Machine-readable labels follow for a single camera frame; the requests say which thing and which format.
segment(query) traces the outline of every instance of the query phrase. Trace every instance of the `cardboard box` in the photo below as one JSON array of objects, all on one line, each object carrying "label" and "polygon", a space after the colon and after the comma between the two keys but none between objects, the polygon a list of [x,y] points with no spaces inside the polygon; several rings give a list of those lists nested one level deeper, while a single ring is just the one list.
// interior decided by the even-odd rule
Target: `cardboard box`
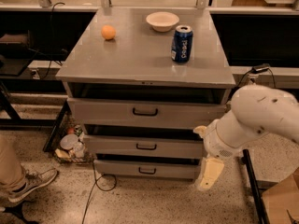
[{"label": "cardboard box", "polygon": [[299,168],[262,194],[270,224],[292,224],[299,220]]}]

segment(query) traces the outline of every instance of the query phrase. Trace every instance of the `blue soda can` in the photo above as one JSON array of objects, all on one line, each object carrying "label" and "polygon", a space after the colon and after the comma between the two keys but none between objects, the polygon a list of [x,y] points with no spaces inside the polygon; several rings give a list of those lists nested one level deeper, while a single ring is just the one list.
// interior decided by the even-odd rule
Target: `blue soda can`
[{"label": "blue soda can", "polygon": [[180,25],[176,27],[172,40],[171,58],[177,63],[186,63],[191,54],[193,31],[191,26]]}]

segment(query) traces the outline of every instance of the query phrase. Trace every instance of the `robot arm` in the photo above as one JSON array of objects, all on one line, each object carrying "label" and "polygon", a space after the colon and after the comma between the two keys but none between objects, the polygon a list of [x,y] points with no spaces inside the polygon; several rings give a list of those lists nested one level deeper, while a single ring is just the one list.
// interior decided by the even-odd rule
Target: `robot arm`
[{"label": "robot arm", "polygon": [[195,182],[200,190],[210,189],[224,167],[224,161],[241,151],[243,145],[275,133],[299,143],[298,102],[290,93],[259,85],[240,88],[233,96],[231,110],[207,127],[193,131],[204,139],[207,158]]}]

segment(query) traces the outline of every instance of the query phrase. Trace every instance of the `sneaker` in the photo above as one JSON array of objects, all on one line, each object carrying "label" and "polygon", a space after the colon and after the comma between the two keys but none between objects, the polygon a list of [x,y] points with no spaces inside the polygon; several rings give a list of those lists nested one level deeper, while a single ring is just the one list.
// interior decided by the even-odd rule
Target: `sneaker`
[{"label": "sneaker", "polygon": [[58,171],[56,169],[49,169],[43,174],[27,174],[26,175],[26,184],[23,190],[18,192],[11,191],[8,194],[8,199],[12,203],[17,203],[24,199],[27,195],[29,195],[35,189],[39,189],[47,186],[51,181],[54,180]]}]

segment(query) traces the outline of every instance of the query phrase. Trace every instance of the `black cable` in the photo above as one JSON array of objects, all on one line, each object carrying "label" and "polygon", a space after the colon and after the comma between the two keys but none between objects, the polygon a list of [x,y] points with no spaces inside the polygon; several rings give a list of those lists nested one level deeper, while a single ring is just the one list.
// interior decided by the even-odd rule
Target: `black cable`
[{"label": "black cable", "polygon": [[113,190],[114,188],[116,188],[116,186],[117,186],[117,179],[116,179],[116,176],[111,175],[111,176],[114,178],[114,185],[113,185],[113,187],[112,187],[111,189],[102,189],[102,188],[97,184],[97,182],[98,182],[99,180],[101,180],[101,178],[104,177],[104,176],[107,176],[107,175],[101,175],[100,177],[96,178],[95,167],[94,167],[94,163],[93,163],[93,177],[94,177],[94,183],[93,183],[93,187],[92,187],[92,189],[91,189],[91,191],[90,191],[90,194],[89,194],[88,199],[87,199],[87,202],[86,202],[86,206],[85,206],[85,210],[84,210],[84,215],[83,215],[83,219],[82,219],[82,224],[84,224],[84,220],[85,220],[85,217],[86,217],[87,209],[88,209],[88,207],[90,206],[90,204],[91,204],[91,202],[92,202],[91,197],[92,197],[92,193],[93,193],[93,189],[94,189],[94,187],[97,186],[97,187],[98,187],[100,190],[102,190],[102,191],[111,191],[111,190]]},{"label": "black cable", "polygon": [[47,77],[47,75],[48,75],[48,73],[49,73],[49,71],[50,71],[50,65],[52,64],[52,61],[50,61],[50,63],[49,63],[49,66],[48,66],[48,69],[47,69],[47,72],[46,72],[46,75],[45,76],[43,76],[41,79],[44,79],[45,77]]},{"label": "black cable", "polygon": [[[45,54],[45,53],[43,53],[43,52],[40,52],[40,51],[38,51],[38,50],[36,50],[36,49],[28,49],[28,50],[31,50],[31,51],[37,52],[37,54],[40,54],[40,55],[42,55],[42,56],[45,56],[45,57],[47,57],[48,59],[50,59],[50,55],[49,55],[49,54]],[[55,63],[59,64],[60,66],[63,66],[63,64],[62,64],[62,62],[61,62],[61,61],[53,61],[53,62],[55,62]]]},{"label": "black cable", "polygon": [[275,81],[275,78],[274,78],[274,75],[273,75],[273,72],[271,71],[271,69],[269,68],[269,72],[271,73],[271,76],[272,76],[272,80],[273,80],[273,86],[274,88],[277,87],[277,84],[276,84],[276,81]]},{"label": "black cable", "polygon": [[247,73],[245,73],[245,74],[243,75],[243,77],[240,79],[239,83],[238,83],[236,86],[238,87],[238,86],[242,83],[243,78],[244,78],[246,75],[250,74],[250,73],[252,73],[252,69],[249,70]]},{"label": "black cable", "polygon": [[30,58],[30,60],[33,60],[37,54],[38,54],[38,50],[35,50],[35,54]]},{"label": "black cable", "polygon": [[54,42],[55,42],[55,31],[54,31],[54,27],[53,27],[53,13],[54,13],[54,9],[57,5],[65,5],[65,3],[63,2],[58,2],[56,4],[53,5],[53,8],[51,10],[51,13],[50,13],[50,28],[51,28],[51,31],[52,31],[52,46],[51,46],[51,54],[50,54],[50,63],[49,63],[49,66],[48,66],[48,70],[47,70],[47,73],[45,76],[43,76],[41,79],[44,79],[46,78],[46,76],[48,75],[49,73],[49,70],[50,70],[50,66],[52,64],[52,61],[53,61],[53,53],[54,53]]}]

